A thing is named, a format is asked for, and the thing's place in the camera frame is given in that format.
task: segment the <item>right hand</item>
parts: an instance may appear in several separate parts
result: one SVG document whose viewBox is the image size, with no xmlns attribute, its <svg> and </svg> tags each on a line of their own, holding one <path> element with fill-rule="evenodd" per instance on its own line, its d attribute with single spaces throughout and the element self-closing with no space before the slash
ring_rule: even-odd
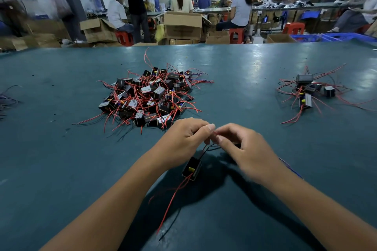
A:
<svg viewBox="0 0 377 251">
<path fill-rule="evenodd" d="M 254 182 L 268 188 L 287 168 L 263 136 L 254 130 L 229 123 L 215 130 L 216 142 Z M 233 143 L 241 144 L 241 149 Z"/>
</svg>

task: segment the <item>blue crate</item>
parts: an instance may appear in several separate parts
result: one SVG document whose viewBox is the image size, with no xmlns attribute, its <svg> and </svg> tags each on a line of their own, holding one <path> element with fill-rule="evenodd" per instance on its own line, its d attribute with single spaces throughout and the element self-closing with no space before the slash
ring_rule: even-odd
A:
<svg viewBox="0 0 377 251">
<path fill-rule="evenodd" d="M 299 43 L 312 43 L 312 42 L 333 42 L 330 38 L 325 38 L 322 35 L 291 35 Z"/>
<path fill-rule="evenodd" d="M 349 41 L 351 39 L 358 39 L 365 42 L 377 42 L 376 38 L 357 33 L 324 33 L 323 35 L 328 39 L 334 39 L 337 41 Z"/>
</svg>

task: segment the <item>gray pants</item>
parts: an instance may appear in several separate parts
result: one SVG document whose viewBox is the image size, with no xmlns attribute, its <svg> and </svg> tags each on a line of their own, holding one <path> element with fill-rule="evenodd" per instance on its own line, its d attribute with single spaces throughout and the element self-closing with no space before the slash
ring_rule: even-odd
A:
<svg viewBox="0 0 377 251">
<path fill-rule="evenodd" d="M 144 43 L 151 43 L 150 34 L 149 34 L 149 26 L 148 26 L 148 16 L 147 13 L 143 13 L 142 15 L 133 15 L 131 14 L 131 23 L 134 25 L 134 43 L 141 42 L 141 35 L 140 35 L 140 24 L 143 28 L 144 33 Z"/>
<path fill-rule="evenodd" d="M 334 27 L 338 27 L 340 33 L 353 33 L 367 24 L 369 23 L 360 12 L 347 10 L 339 17 Z"/>
</svg>

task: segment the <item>stool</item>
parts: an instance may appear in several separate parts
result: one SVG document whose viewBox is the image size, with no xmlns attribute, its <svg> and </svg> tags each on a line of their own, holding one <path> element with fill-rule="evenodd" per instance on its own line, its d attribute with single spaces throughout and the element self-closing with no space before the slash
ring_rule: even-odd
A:
<svg viewBox="0 0 377 251">
<path fill-rule="evenodd" d="M 356 31 L 356 33 L 365 34 L 365 32 L 370 28 L 371 25 L 372 25 L 372 24 L 366 24 L 366 25 L 360 27 L 360 28 Z"/>
<path fill-rule="evenodd" d="M 290 35 L 299 35 L 303 34 L 305 29 L 305 24 L 300 22 L 295 23 L 287 23 L 285 24 L 283 34 L 290 34 Z"/>
<path fill-rule="evenodd" d="M 134 39 L 132 38 L 131 33 L 116 31 L 115 35 L 118 42 L 123 46 L 131 47 L 134 44 Z"/>
<path fill-rule="evenodd" d="M 229 29 L 230 44 L 242 44 L 243 43 L 243 31 L 244 31 L 244 28 Z M 235 33 L 238 35 L 237 41 L 233 40 L 233 35 Z"/>
</svg>

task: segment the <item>person in purple shirt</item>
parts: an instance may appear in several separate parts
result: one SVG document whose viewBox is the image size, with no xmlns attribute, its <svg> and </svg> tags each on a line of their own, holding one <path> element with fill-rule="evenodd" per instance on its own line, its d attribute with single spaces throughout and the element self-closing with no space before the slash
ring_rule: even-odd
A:
<svg viewBox="0 0 377 251">
<path fill-rule="evenodd" d="M 211 6 L 211 0 L 198 0 L 198 7 L 200 9 L 205 9 Z"/>
</svg>

